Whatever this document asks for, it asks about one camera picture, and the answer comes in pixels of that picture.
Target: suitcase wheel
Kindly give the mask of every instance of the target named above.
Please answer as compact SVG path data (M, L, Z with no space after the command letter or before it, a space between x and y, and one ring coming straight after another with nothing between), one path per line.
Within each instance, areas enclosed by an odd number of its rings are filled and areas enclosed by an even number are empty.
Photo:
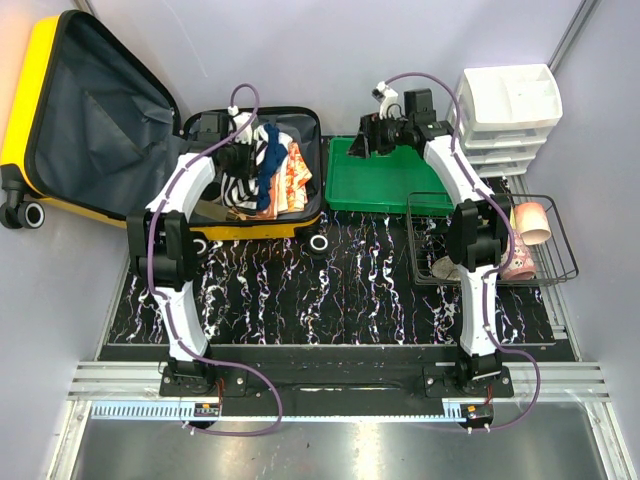
M209 242L207 237L201 232L193 232L193 246L196 249L196 255L199 259L203 259L207 256L207 250L209 249Z
M307 248L313 257L324 258L329 250L329 239L321 233L315 233L307 240Z
M37 202L22 202L18 207L18 222L24 228L40 228L44 223L44 208Z
M329 239L321 233L318 223L296 229L296 237L303 241L311 257L321 260L329 251Z
M15 209L10 208L6 203L3 203L0 207L0 224L11 230L22 228L22 225L20 225L20 222L18 221L18 212L16 212Z

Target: white wall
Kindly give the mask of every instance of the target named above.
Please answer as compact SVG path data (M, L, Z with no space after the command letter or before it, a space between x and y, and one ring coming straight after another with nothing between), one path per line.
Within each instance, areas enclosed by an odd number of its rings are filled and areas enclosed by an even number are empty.
M0 142L29 32L68 0L0 0ZM126 251L123 231L57 209L0 227L0 477L38 478L79 360L91 359Z
M354 133L360 116L375 110L371 89L396 73L427 71L455 85L464 67L546 63L580 2L92 3L169 87L183 119L226 106L233 87L248 81L266 105L307 106L320 114L325 132ZM402 89L414 85L425 83L407 81ZM443 114L444 95L436 96ZM241 100L248 104L250 94Z
M563 286L585 357L601 363L640 466L640 35L637 0L603 1L561 66L564 118L527 173L553 196L580 275Z

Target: green tray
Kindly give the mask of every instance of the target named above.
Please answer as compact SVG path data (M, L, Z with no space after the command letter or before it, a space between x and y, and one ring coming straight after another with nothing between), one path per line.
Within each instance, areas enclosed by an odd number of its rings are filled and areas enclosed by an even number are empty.
M353 138L331 139L325 198L332 210L407 213L407 198L414 192L434 192L433 202L421 202L418 215L446 215L453 211L436 172L411 147L391 155L356 158L347 154Z

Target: open suitcase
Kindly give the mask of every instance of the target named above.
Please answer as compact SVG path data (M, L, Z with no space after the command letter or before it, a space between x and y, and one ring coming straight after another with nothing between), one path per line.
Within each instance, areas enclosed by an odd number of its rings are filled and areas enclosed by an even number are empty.
M159 80L93 16L68 11L34 27L0 157L6 202L0 223L37 228L37 201L121 227L145 208L193 151L200 119L183 125ZM190 227L208 239L292 237L314 228L323 206L318 117L300 107L259 110L289 134L312 173L304 211L275 220L213 221L194 214ZM24 200L29 194L36 202Z

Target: wire basket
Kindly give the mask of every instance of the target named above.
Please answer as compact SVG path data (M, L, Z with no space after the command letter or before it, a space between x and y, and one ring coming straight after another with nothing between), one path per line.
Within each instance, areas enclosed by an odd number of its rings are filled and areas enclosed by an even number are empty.
M578 265L567 240L567 234L551 197L546 195L497 193L496 197L507 197L513 208L525 202L540 203L547 212L551 238L539 245L530 245L531 257L536 266L536 276L530 280L502 280L504 286L549 286L564 283L578 276ZM447 255L446 234L451 223L449 197L442 193L416 192L407 200L407 230L413 280L417 285L456 285L459 280L433 276L433 263Z

